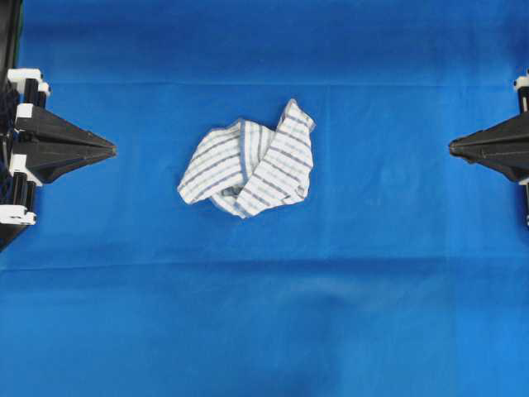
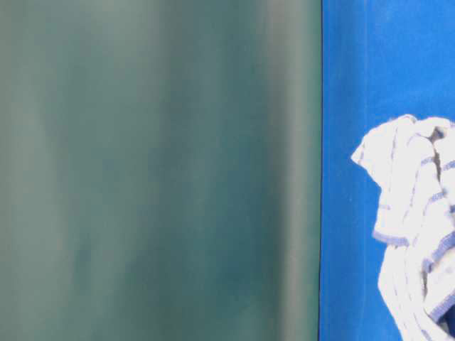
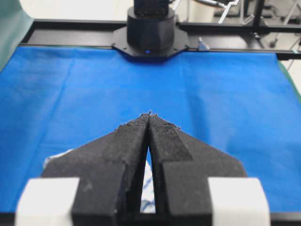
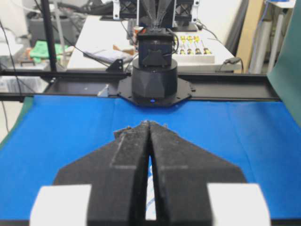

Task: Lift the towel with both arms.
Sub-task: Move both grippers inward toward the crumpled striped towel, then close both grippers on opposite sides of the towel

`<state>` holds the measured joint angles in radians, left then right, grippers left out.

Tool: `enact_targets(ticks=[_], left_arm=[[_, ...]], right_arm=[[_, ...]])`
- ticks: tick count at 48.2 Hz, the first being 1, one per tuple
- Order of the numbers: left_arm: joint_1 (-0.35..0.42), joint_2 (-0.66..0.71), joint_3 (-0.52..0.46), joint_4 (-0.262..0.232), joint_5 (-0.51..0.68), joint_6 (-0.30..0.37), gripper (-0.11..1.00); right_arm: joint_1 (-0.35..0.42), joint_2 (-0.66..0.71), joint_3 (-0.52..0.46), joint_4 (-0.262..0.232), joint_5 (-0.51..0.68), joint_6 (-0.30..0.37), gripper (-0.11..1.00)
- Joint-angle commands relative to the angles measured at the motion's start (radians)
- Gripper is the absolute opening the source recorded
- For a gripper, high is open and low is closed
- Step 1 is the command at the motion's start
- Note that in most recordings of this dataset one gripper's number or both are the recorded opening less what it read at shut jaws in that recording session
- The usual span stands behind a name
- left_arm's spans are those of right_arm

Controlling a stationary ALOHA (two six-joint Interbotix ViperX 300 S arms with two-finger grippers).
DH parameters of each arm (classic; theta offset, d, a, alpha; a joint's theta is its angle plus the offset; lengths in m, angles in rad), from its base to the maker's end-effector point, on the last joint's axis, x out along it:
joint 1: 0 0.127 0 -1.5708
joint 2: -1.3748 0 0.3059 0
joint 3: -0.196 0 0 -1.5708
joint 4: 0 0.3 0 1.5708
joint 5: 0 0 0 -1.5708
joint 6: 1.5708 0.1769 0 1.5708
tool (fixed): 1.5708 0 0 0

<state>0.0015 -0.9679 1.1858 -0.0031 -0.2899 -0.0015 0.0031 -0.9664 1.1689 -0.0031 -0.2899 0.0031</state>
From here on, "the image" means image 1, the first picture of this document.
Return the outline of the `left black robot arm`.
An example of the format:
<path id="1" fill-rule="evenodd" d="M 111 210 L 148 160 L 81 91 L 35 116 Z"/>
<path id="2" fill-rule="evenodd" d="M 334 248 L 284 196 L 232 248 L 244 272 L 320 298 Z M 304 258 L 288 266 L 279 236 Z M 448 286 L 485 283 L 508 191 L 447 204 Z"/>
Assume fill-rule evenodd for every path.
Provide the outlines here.
<path id="1" fill-rule="evenodd" d="M 39 69 L 17 67 L 20 1 L 1 3 L 1 247 L 36 224 L 36 191 L 60 176 L 112 158 L 116 146 L 46 108 Z"/>

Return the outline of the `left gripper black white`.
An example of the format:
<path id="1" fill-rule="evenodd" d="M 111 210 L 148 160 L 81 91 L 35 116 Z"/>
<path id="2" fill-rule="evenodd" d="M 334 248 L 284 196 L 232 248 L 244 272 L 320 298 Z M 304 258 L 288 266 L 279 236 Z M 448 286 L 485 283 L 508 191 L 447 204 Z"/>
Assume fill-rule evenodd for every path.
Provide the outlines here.
<path id="1" fill-rule="evenodd" d="M 50 86 L 40 69 L 9 69 L 6 88 L 7 132 L 2 137 L 2 164 L 7 167 L 8 177 L 1 224 L 33 226 L 38 188 L 115 156 L 117 148 L 45 109 Z"/>

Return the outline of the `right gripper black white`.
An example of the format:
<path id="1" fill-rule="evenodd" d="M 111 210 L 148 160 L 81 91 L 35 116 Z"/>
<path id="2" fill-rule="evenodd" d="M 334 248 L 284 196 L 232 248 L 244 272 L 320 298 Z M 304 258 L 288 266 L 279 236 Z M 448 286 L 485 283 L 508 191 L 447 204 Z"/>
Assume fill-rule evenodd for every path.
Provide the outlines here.
<path id="1" fill-rule="evenodd" d="M 454 157 L 461 158 L 469 164 L 479 164 L 497 171 L 511 182 L 523 186 L 527 207 L 526 224 L 528 226 L 528 170 L 502 164 L 499 160 L 487 160 L 460 153 L 464 148 L 470 146 L 518 142 L 528 144 L 528 69 L 525 74 L 516 78 L 513 86 L 517 93 L 520 115 L 468 136 L 456 138 L 449 144 L 449 150 L 450 154 Z"/>

